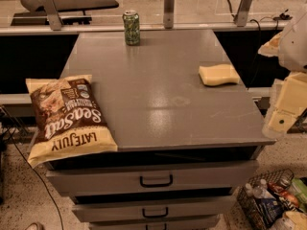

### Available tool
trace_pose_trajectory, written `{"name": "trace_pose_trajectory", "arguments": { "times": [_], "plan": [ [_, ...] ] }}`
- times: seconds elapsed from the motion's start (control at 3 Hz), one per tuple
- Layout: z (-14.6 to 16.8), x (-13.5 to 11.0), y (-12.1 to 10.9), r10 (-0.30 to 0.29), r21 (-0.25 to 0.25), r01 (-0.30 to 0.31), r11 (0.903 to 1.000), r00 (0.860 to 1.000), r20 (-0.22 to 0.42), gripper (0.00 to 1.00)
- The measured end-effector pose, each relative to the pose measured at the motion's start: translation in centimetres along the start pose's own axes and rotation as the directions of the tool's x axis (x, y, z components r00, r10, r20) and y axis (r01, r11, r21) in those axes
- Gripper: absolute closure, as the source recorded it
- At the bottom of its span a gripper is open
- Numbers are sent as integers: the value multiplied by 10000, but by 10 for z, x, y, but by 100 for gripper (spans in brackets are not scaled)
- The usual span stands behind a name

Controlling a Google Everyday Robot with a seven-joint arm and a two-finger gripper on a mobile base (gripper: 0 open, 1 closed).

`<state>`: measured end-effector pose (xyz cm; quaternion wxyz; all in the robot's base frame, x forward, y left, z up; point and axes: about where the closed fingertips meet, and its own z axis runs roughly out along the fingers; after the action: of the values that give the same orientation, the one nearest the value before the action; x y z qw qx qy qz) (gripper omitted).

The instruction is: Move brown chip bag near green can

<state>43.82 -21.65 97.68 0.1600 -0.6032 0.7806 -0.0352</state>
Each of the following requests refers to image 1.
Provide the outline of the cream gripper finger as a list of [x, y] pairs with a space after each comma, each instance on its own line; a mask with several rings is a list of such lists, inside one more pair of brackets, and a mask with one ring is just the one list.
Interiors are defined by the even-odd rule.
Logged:
[[297, 117], [291, 113], [270, 108], [265, 116], [262, 133], [271, 139], [282, 138], [296, 122]]
[[274, 35], [269, 41], [263, 44], [258, 53], [264, 57], [277, 57], [279, 55], [279, 41], [282, 36], [282, 33]]

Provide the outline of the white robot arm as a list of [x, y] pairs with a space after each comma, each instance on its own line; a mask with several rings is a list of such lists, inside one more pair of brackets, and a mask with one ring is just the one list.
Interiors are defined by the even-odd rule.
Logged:
[[279, 65], [290, 71], [285, 80], [272, 85], [270, 107], [262, 129], [265, 136], [277, 139], [307, 109], [307, 4], [258, 53], [278, 57]]

